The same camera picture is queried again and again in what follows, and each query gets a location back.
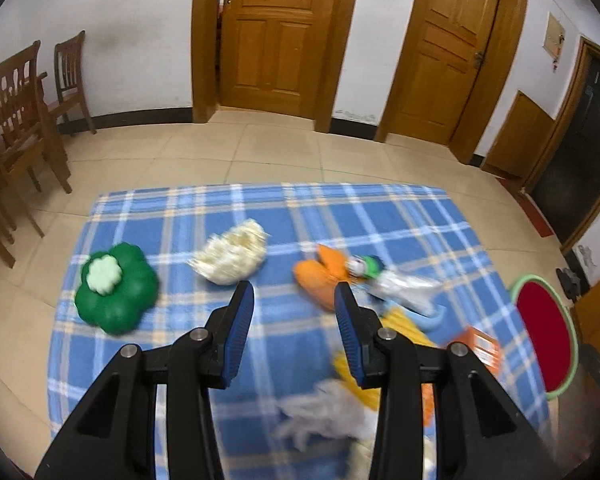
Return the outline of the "left wooden door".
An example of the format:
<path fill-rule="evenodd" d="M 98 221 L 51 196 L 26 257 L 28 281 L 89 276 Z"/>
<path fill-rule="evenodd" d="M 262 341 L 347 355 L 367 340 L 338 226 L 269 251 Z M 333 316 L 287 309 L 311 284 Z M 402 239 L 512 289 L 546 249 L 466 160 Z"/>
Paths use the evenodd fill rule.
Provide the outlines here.
<path fill-rule="evenodd" d="M 332 122 L 355 0 L 193 0 L 194 122 L 219 106 Z"/>

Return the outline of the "blue plaid blanket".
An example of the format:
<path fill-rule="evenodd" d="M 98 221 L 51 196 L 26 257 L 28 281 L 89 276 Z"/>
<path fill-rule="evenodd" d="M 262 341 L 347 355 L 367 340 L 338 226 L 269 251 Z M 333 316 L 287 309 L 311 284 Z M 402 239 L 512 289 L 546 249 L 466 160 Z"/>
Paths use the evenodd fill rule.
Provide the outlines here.
<path fill-rule="evenodd" d="M 443 290 L 442 323 L 429 335 L 446 344 L 475 327 L 503 351 L 498 379 L 531 426 L 550 435 L 544 382 L 524 323 L 472 226 L 438 188 L 406 184 L 305 183 L 215 185 L 115 192 L 94 203 L 76 242 L 50 338 L 47 395 L 58 429 L 121 340 L 85 324 L 74 293 L 94 252 L 121 242 L 138 246 L 160 281 L 155 307 L 129 333 L 145 349 L 170 344 L 207 321 L 232 296 L 190 267 L 213 234 L 252 219 L 265 230 L 268 254 L 251 279 L 252 323 L 239 372 L 211 395 L 222 467 L 230 479 L 341 479 L 347 440 L 314 436 L 304 451 L 277 437 L 279 405 L 334 374 L 336 320 L 298 287 L 292 269 L 318 245 L 374 255 L 400 271 L 429 276 Z"/>

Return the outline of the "far wooden chair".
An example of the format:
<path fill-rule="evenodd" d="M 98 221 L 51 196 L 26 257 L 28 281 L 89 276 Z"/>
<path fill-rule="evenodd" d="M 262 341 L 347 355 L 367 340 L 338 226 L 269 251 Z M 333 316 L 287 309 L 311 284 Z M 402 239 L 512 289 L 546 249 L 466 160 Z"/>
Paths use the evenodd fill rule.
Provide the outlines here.
<path fill-rule="evenodd" d="M 54 47 L 54 78 L 57 100 L 50 104 L 50 118 L 57 122 L 62 118 L 69 122 L 69 110 L 78 106 L 91 134 L 96 134 L 92 116 L 86 102 L 83 76 L 82 53 L 86 32 L 81 30 L 76 36 L 56 44 Z"/>

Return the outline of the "low wooden cabinet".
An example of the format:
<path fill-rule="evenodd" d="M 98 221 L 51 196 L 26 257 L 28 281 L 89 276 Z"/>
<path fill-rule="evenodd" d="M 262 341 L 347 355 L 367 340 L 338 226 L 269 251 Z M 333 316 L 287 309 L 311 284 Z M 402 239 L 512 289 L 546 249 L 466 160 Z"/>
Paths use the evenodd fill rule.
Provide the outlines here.
<path fill-rule="evenodd" d="M 481 168 L 507 180 L 526 180 L 552 135 L 554 119 L 518 91 Z"/>

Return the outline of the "wooden door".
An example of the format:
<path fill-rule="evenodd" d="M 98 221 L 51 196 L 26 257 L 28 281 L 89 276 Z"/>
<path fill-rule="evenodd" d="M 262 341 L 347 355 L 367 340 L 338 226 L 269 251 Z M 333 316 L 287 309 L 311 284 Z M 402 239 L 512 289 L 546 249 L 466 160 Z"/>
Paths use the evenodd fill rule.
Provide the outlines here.
<path fill-rule="evenodd" d="M 375 139 L 474 156 L 513 67 L 528 0 L 414 0 Z"/>
<path fill-rule="evenodd" d="M 219 106 L 332 122 L 355 0 L 193 0 L 194 122 Z"/>

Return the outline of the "orange cracker snack packet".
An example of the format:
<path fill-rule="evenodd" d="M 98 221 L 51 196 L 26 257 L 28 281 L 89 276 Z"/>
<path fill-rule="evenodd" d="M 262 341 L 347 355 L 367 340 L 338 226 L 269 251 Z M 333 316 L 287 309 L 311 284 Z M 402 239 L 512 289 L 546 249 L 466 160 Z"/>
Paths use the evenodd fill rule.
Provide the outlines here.
<path fill-rule="evenodd" d="M 435 412 L 434 387 L 431 384 L 422 384 L 422 424 L 424 427 L 432 424 Z"/>

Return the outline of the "white cloth towel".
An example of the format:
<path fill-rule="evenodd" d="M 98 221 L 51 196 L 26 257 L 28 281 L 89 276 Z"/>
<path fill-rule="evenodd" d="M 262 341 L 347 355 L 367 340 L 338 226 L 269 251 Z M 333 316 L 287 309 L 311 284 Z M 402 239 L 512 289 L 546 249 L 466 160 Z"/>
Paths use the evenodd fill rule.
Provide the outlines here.
<path fill-rule="evenodd" d="M 274 434 L 290 439 L 298 451 L 306 449 L 312 436 L 352 439 L 370 448 L 377 432 L 379 401 L 379 389 L 363 390 L 341 379 L 323 380 L 311 393 L 279 402 L 283 420 Z"/>

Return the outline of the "near wooden chair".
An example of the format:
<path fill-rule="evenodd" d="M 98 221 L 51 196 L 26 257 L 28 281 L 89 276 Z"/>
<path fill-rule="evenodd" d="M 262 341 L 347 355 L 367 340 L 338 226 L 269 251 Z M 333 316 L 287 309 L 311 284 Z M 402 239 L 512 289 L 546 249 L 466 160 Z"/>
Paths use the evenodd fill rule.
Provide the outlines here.
<path fill-rule="evenodd" d="M 67 154 L 42 96 L 40 47 L 35 40 L 0 63 L 0 190 L 13 188 L 25 174 L 32 176 L 42 160 L 71 193 Z"/>

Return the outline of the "red door mat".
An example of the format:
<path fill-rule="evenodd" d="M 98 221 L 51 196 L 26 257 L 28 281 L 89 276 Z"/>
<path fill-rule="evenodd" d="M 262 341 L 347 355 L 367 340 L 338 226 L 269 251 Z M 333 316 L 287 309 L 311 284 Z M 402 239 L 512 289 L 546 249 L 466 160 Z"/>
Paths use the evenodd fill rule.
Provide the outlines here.
<path fill-rule="evenodd" d="M 526 194 L 515 191 L 513 183 L 509 180 L 500 177 L 497 177 L 496 180 L 498 180 L 498 183 L 513 197 L 540 237 L 545 238 L 554 235 L 554 231 L 541 214 L 541 211 L 539 211 L 538 207 L 535 206 Z"/>

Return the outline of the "wall electrical panel box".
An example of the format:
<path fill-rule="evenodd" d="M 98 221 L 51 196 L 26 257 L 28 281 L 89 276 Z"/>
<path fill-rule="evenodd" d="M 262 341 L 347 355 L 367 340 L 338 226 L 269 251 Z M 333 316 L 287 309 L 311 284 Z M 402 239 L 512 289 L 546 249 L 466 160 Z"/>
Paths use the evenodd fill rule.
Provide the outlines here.
<path fill-rule="evenodd" d="M 548 14 L 543 49 L 552 58 L 554 68 L 557 68 L 559 64 L 565 40 L 566 33 L 564 26 L 562 26 L 562 23 L 553 14 Z"/>

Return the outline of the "dark entrance door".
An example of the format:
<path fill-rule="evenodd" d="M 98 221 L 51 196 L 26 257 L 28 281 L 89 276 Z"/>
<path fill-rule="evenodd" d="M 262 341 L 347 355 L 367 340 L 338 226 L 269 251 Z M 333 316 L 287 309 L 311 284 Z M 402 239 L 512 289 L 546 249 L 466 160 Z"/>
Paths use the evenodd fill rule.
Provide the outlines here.
<path fill-rule="evenodd" d="M 600 214 L 600 46 L 581 39 L 552 135 L 526 190 L 569 252 Z"/>

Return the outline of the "green white keychain toy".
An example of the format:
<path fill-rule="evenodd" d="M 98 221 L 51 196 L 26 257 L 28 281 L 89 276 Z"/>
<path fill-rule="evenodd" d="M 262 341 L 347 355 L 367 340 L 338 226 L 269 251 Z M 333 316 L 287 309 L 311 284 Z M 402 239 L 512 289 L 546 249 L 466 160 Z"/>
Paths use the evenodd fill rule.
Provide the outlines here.
<path fill-rule="evenodd" d="M 344 265 L 352 278 L 365 281 L 376 280 L 386 268 L 381 258 L 373 255 L 351 256 Z"/>

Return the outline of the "cream paper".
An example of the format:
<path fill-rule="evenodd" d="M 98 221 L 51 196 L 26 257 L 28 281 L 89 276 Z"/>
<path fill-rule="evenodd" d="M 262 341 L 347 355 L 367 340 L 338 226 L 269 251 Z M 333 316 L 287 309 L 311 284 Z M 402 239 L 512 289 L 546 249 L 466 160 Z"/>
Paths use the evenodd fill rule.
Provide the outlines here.
<path fill-rule="evenodd" d="M 212 234 L 191 258 L 189 266 L 219 286 L 237 284 L 256 272 L 268 256 L 268 233 L 247 219 L 222 234 Z"/>

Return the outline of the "green clover plush toy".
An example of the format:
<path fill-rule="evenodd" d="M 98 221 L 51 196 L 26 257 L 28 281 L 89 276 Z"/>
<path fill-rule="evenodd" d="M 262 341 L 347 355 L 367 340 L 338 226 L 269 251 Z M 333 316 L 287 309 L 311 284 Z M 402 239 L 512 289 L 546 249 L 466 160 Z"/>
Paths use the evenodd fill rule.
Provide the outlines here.
<path fill-rule="evenodd" d="M 120 336 L 137 328 L 158 295 L 158 274 L 143 251 L 122 242 L 90 255 L 81 269 L 74 304 L 83 322 Z"/>

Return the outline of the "red green-rimmed trash bin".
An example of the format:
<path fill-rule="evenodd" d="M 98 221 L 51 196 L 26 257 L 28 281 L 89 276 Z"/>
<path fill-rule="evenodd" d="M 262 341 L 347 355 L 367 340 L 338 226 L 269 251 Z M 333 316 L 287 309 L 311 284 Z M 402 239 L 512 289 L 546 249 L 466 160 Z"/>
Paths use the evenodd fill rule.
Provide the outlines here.
<path fill-rule="evenodd" d="M 579 364 L 579 343 L 569 309 L 544 278 L 523 275 L 509 289 L 531 340 L 543 378 L 546 398 L 561 396 Z"/>

